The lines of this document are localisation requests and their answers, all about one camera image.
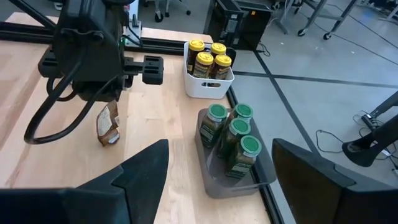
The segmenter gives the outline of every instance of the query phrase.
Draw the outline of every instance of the clear plastic tray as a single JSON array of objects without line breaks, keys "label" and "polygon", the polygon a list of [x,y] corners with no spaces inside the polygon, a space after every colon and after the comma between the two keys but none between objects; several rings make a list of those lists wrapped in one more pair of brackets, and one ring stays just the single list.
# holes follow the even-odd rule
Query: clear plastic tray
[{"label": "clear plastic tray", "polygon": [[207,109],[199,111],[195,143],[197,145],[201,175],[205,185],[206,193],[212,198],[230,198],[254,194],[258,188],[272,183],[276,180],[276,174],[271,157],[268,154],[264,142],[254,120],[250,122],[251,135],[257,137],[262,144],[262,151],[257,156],[256,164],[242,179],[227,177],[225,175],[225,161],[217,157],[215,149],[203,146],[200,138],[200,124],[207,113]]}]

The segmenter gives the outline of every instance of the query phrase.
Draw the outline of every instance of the white plastic bin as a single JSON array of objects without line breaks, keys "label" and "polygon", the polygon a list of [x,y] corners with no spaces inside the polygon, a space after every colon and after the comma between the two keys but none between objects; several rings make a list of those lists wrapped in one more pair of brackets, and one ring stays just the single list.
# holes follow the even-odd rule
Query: white plastic bin
[{"label": "white plastic bin", "polygon": [[[196,78],[187,73],[187,55],[188,55],[188,45],[186,42],[184,44],[184,63],[183,63],[183,74],[185,82],[185,92],[188,96],[193,98],[206,98],[206,99],[222,99],[228,88],[231,86],[232,81],[235,79],[232,69],[226,76],[226,80],[214,80],[208,78]],[[210,49],[210,44],[205,44],[205,48]],[[220,86],[213,87],[208,86],[208,83],[218,83]]]}]

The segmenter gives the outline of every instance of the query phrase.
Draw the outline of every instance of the spice jar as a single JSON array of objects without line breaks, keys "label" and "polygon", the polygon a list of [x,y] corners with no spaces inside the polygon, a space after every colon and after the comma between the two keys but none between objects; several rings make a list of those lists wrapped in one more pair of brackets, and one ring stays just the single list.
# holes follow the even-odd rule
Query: spice jar
[{"label": "spice jar", "polygon": [[244,103],[238,103],[232,112],[230,112],[228,119],[226,120],[224,129],[228,127],[229,123],[234,119],[234,118],[242,118],[243,120],[247,121],[250,123],[250,119],[253,117],[253,109],[251,106],[244,104]]},{"label": "spice jar", "polygon": [[231,66],[232,59],[227,55],[217,55],[213,68],[210,71],[210,78],[225,80]]},{"label": "spice jar", "polygon": [[223,129],[228,111],[223,105],[212,104],[209,106],[206,116],[200,126],[200,137],[203,145],[212,148]]},{"label": "spice jar", "polygon": [[261,142],[254,136],[247,135],[235,145],[226,165],[226,175],[242,178],[256,162],[261,152]]},{"label": "spice jar", "polygon": [[217,55],[224,55],[226,52],[226,47],[221,43],[214,43],[211,45],[210,49],[211,55],[215,58]]},{"label": "spice jar", "polygon": [[210,53],[200,52],[197,55],[195,67],[193,68],[192,75],[197,78],[209,78],[211,65],[213,64],[214,58]]},{"label": "spice jar", "polygon": [[199,52],[202,52],[204,49],[205,49],[205,43],[202,40],[191,40],[189,42],[188,55],[187,55],[188,74],[192,75],[197,55]]},{"label": "spice jar", "polygon": [[251,131],[250,124],[241,118],[233,119],[228,128],[222,132],[220,147],[217,156],[220,158],[228,158],[231,151],[241,138]]}]

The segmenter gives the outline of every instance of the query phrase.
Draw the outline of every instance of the wooden tabletop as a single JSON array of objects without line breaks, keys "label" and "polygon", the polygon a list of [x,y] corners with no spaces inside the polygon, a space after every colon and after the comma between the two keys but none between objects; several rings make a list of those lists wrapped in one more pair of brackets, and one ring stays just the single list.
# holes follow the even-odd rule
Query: wooden tabletop
[{"label": "wooden tabletop", "polygon": [[[38,25],[22,13],[14,13],[8,21]],[[201,34],[145,28],[142,33],[145,37],[212,42],[210,36]],[[47,47],[0,41],[0,187],[77,187],[157,140],[168,139],[169,169],[155,223],[270,223],[259,193],[222,200],[205,193],[194,142],[197,114],[212,103],[229,104],[226,98],[188,97],[180,56],[161,55],[163,85],[145,85],[139,75],[132,88],[122,93],[118,103],[121,139],[116,145],[102,147],[96,138],[95,119],[104,103],[95,103],[65,138],[43,145],[26,144],[25,129],[47,97],[47,80],[37,70]],[[137,61],[144,56],[130,52],[126,55]],[[79,97],[56,103],[36,135],[66,128],[84,104]]]}]

